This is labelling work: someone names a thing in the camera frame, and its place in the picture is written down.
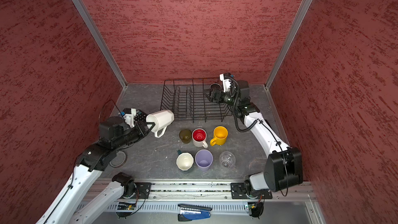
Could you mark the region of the tall white faceted mug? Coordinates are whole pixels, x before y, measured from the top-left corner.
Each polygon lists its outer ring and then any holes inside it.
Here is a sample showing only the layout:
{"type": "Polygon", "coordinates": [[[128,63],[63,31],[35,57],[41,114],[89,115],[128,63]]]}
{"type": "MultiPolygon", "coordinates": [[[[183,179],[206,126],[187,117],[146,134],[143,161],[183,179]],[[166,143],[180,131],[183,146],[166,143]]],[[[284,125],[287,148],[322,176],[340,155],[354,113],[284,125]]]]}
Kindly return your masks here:
{"type": "Polygon", "coordinates": [[[155,126],[151,129],[156,138],[162,137],[167,127],[174,121],[174,113],[170,110],[162,110],[146,117],[146,122],[153,122],[155,126]]]}

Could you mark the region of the white cup teal outside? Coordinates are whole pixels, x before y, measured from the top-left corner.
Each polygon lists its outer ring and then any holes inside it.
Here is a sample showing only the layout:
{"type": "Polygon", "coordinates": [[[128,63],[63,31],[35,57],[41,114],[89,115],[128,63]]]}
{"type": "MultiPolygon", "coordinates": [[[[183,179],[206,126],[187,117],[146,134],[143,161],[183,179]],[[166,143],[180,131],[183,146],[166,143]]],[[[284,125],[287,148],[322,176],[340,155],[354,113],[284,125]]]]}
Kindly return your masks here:
{"type": "Polygon", "coordinates": [[[193,156],[190,153],[182,152],[181,150],[178,150],[177,153],[178,153],[178,157],[176,159],[177,167],[183,172],[189,171],[194,164],[193,156]]]}

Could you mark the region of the black mug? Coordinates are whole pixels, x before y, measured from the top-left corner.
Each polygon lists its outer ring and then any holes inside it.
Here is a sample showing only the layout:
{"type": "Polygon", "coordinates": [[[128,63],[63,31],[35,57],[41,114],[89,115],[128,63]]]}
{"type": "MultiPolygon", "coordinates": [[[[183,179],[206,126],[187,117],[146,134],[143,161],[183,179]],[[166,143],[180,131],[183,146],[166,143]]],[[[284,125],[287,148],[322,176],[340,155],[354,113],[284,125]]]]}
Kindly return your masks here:
{"type": "Polygon", "coordinates": [[[217,84],[217,83],[211,84],[209,88],[210,88],[211,91],[221,90],[222,89],[221,86],[219,84],[217,84]]]}

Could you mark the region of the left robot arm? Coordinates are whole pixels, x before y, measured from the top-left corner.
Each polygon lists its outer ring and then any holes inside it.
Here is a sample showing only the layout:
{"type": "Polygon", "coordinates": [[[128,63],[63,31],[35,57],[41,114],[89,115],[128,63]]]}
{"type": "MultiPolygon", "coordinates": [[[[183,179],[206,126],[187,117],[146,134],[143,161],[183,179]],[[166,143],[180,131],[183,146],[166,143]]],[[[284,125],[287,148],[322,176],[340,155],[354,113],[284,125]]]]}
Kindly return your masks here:
{"type": "Polygon", "coordinates": [[[131,127],[118,116],[101,122],[99,140],[78,156],[70,178],[38,223],[91,224],[120,198],[147,200],[151,183],[135,183],[132,176],[118,173],[100,194],[78,209],[88,190],[117,153],[142,140],[154,127],[154,122],[143,121],[137,121],[131,127]]]}

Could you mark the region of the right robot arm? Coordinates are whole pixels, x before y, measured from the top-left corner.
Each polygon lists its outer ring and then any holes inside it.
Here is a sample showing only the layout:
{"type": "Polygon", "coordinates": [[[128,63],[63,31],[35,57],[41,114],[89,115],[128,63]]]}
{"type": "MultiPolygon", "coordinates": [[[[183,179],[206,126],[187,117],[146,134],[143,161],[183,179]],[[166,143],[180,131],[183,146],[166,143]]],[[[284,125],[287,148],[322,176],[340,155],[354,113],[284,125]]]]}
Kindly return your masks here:
{"type": "Polygon", "coordinates": [[[272,130],[251,101],[247,81],[236,81],[227,75],[222,75],[221,81],[222,85],[212,84],[203,90],[204,96],[212,103],[228,105],[237,131],[251,131],[267,157],[264,170],[248,176],[247,193],[269,190],[286,197],[291,187],[303,182],[302,153],[298,148],[290,147],[272,130]]]}

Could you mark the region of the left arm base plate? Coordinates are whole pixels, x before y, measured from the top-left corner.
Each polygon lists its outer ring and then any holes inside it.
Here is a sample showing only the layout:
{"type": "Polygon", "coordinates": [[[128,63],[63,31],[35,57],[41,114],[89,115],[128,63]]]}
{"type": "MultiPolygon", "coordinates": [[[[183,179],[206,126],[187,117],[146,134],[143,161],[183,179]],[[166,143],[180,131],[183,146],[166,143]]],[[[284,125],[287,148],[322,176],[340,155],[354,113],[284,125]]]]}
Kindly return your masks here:
{"type": "Polygon", "coordinates": [[[128,183],[124,187],[124,199],[148,199],[152,183],[128,183]]]}

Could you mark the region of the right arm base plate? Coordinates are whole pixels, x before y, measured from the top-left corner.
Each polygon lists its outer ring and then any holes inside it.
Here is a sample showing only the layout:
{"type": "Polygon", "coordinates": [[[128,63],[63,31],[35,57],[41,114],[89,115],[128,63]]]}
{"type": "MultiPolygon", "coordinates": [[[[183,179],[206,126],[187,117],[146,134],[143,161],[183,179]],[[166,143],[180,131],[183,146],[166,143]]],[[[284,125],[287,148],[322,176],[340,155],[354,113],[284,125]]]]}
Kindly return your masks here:
{"type": "Polygon", "coordinates": [[[269,189],[254,190],[249,182],[231,183],[232,199],[270,200],[273,198],[269,189]]]}

